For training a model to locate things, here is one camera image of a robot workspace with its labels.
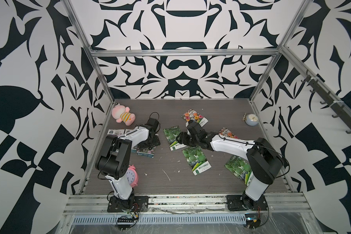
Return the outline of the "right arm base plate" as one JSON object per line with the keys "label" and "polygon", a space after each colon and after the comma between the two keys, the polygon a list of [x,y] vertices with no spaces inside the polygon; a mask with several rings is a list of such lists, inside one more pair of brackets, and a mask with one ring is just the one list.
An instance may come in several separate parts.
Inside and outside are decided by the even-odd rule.
{"label": "right arm base plate", "polygon": [[229,211],[267,211],[268,203],[264,195],[254,201],[248,195],[227,195],[227,209]]}

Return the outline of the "mixed colour flower seed packet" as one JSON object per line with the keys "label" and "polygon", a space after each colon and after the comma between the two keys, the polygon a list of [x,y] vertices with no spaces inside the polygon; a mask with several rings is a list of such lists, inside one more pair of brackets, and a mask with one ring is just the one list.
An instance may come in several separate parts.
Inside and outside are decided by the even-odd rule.
{"label": "mixed colour flower seed packet", "polygon": [[193,109],[189,109],[181,116],[186,122],[193,121],[199,123],[202,127],[208,123],[208,119]]}

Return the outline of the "green melon seed packet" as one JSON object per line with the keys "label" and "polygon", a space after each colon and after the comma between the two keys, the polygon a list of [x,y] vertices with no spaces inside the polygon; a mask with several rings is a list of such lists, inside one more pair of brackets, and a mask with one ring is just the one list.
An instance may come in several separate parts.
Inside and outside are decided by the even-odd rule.
{"label": "green melon seed packet", "polygon": [[252,180],[253,172],[249,162],[241,157],[232,155],[225,163],[225,167],[246,186]]}
{"label": "green melon seed packet", "polygon": [[182,153],[194,175],[199,175],[211,169],[212,166],[200,146],[187,147],[182,150]]}
{"label": "green melon seed packet", "polygon": [[186,147],[186,145],[180,144],[176,140],[176,138],[181,133],[180,127],[178,125],[170,127],[170,128],[164,128],[163,131],[164,131],[165,137],[166,137],[166,139],[167,139],[167,141],[169,143],[169,147],[170,147],[171,151],[178,150],[178,149]]}

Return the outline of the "pink flower seed packet teal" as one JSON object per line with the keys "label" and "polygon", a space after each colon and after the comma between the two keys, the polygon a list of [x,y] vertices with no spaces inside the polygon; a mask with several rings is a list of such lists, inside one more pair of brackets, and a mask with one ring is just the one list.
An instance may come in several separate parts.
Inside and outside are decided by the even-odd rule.
{"label": "pink flower seed packet teal", "polygon": [[113,135],[113,136],[120,136],[125,134],[125,129],[109,129],[107,134],[108,135]]}

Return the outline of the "orange flower seed packet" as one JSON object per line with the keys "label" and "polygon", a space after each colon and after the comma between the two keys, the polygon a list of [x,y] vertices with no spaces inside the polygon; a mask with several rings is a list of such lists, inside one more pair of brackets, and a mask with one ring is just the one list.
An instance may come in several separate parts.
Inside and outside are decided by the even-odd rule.
{"label": "orange flower seed packet", "polygon": [[239,139],[235,134],[233,134],[229,129],[227,128],[222,128],[219,131],[219,134],[224,136],[224,137],[229,137],[229,138],[234,138],[234,139]]}

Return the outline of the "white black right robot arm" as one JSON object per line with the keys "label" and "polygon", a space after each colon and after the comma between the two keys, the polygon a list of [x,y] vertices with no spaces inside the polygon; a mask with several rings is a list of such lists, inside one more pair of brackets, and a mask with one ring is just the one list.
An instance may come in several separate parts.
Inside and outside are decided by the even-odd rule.
{"label": "white black right robot arm", "polygon": [[189,121],[187,131],[181,132],[176,140],[186,146],[199,146],[204,150],[228,153],[247,160],[253,177],[243,193],[243,197],[252,202],[257,202],[263,197],[285,163],[284,156],[278,153],[264,138],[260,137],[257,140],[234,139],[217,132],[206,132],[195,121]]}

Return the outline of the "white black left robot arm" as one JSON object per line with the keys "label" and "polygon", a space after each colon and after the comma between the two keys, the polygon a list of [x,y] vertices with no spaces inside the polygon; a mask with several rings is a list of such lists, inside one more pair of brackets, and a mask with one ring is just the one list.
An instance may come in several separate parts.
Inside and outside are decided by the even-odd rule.
{"label": "white black left robot arm", "polygon": [[103,180],[109,180],[116,198],[129,200],[133,194],[133,188],[126,176],[132,147],[152,149],[159,146],[160,140],[157,135],[159,130],[159,121],[149,118],[146,124],[139,125],[128,133],[105,137],[95,168],[99,174],[104,175]]}

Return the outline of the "pink flower seed packet white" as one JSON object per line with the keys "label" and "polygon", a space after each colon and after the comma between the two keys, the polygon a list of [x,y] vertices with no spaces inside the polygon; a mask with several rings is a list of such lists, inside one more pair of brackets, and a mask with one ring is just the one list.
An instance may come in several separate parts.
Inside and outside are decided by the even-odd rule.
{"label": "pink flower seed packet white", "polygon": [[152,149],[149,149],[149,148],[137,148],[137,154],[139,156],[145,156],[145,157],[148,157],[148,158],[153,158],[154,155],[155,155],[155,147],[152,148]]}

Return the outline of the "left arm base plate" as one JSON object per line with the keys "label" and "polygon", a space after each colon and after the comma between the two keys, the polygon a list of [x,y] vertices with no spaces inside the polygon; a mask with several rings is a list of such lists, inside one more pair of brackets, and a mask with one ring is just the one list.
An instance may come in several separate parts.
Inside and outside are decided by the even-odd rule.
{"label": "left arm base plate", "polygon": [[131,212],[142,212],[148,210],[148,196],[131,195],[128,200],[122,200],[114,196],[109,198],[108,213],[118,213],[130,210]]}

